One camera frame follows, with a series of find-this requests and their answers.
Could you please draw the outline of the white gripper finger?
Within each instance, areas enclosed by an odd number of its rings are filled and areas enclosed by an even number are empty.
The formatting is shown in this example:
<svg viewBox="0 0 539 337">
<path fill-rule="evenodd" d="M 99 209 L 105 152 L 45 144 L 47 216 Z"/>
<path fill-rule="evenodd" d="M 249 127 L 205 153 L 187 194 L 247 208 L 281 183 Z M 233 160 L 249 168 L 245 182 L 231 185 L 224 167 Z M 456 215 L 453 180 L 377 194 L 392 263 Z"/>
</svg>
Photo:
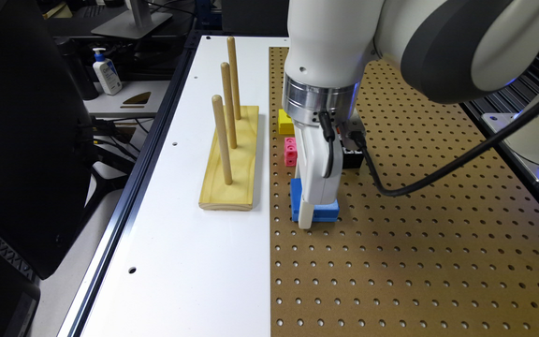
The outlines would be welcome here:
<svg viewBox="0 0 539 337">
<path fill-rule="evenodd" d="M 310 229 L 313 223 L 314 205 L 301 198 L 299 203 L 299 228 Z"/>
</svg>

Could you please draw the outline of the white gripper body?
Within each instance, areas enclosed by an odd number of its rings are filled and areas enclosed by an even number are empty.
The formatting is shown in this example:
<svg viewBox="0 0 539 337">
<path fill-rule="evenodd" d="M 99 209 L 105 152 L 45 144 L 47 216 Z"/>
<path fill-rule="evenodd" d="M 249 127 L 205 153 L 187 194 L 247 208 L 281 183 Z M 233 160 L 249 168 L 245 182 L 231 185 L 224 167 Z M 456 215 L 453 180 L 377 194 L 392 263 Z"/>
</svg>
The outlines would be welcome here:
<svg viewBox="0 0 539 337">
<path fill-rule="evenodd" d="M 319 125 L 294 122 L 294 130 L 303 199 L 313 205 L 332 203 L 342 176 L 343 154 L 339 139 L 328 143 Z"/>
</svg>

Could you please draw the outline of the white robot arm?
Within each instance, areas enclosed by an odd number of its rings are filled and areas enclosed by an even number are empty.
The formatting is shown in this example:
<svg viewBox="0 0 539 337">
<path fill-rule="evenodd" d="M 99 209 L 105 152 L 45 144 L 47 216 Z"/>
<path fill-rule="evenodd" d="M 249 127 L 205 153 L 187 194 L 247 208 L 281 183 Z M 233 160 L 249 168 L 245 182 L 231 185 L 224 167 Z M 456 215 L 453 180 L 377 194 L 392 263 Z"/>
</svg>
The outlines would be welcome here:
<svg viewBox="0 0 539 337">
<path fill-rule="evenodd" d="M 539 1 L 307 1 L 288 9 L 283 107 L 301 182 L 299 227 L 332 203 L 344 149 L 365 150 L 355 104 L 364 70 L 381 59 L 433 102 L 474 100 L 521 75 L 539 52 Z"/>
</svg>

